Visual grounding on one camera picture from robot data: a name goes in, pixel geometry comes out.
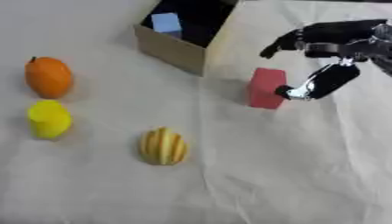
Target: blue cube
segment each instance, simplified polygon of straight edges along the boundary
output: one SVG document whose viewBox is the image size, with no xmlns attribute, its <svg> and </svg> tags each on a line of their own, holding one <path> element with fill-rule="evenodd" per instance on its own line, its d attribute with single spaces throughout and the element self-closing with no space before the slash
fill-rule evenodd
<svg viewBox="0 0 392 224">
<path fill-rule="evenodd" d="M 162 32 L 181 39 L 181 24 L 179 16 L 176 13 L 154 14 L 152 18 L 152 27 L 155 32 Z"/>
</svg>

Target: robotic hand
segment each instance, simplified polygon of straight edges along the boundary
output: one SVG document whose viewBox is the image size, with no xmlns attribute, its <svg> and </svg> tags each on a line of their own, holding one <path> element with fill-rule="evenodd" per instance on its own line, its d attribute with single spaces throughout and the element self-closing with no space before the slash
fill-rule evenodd
<svg viewBox="0 0 392 224">
<path fill-rule="evenodd" d="M 289 100 L 329 95 L 360 75 L 356 62 L 371 60 L 392 76 L 392 24 L 387 19 L 308 25 L 278 38 L 260 56 L 270 59 L 282 50 L 303 50 L 308 58 L 339 58 L 338 63 L 313 73 L 301 87 L 278 87 L 276 94 Z"/>
</svg>

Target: white tablecloth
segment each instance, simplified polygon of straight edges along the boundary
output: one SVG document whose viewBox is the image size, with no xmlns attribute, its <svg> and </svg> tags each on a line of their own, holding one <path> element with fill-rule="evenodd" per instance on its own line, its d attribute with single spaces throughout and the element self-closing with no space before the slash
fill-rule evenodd
<svg viewBox="0 0 392 224">
<path fill-rule="evenodd" d="M 138 52 L 130 29 L 152 0 L 0 2 L 0 223 L 389 224 L 392 79 L 372 64 L 320 101 L 277 111 L 246 106 L 256 67 L 297 85 L 329 59 L 258 53 L 315 22 L 387 18 L 392 4 L 252 1 L 214 41 L 207 77 Z M 59 141 L 30 135 L 24 84 L 31 56 L 74 71 L 61 101 L 74 117 Z M 137 156 L 146 130 L 169 126 L 190 143 L 173 167 Z"/>
</svg>

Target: tabletop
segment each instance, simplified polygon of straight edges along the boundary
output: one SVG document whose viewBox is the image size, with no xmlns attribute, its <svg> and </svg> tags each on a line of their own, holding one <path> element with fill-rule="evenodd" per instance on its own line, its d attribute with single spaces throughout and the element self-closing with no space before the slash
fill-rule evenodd
<svg viewBox="0 0 392 224">
<path fill-rule="evenodd" d="M 391 222 L 392 79 L 372 64 L 319 101 L 250 108 L 257 67 L 297 85 L 329 59 L 258 57 L 278 35 L 316 22 L 388 18 L 392 5 L 240 3 L 209 49 L 199 78 L 141 54 L 131 26 L 153 0 L 0 2 L 0 223 Z M 61 99 L 72 129 L 34 139 L 25 110 L 32 56 L 73 70 Z M 137 155 L 147 130 L 168 126 L 190 144 L 175 166 Z"/>
</svg>

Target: orange fruit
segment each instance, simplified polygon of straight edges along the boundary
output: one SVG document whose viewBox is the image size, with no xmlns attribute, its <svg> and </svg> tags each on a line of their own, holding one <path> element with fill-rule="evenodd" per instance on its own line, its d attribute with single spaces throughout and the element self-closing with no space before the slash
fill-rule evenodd
<svg viewBox="0 0 392 224">
<path fill-rule="evenodd" d="M 46 99 L 65 95 L 74 82 L 71 70 L 59 59 L 33 57 L 24 70 L 27 85 Z"/>
</svg>

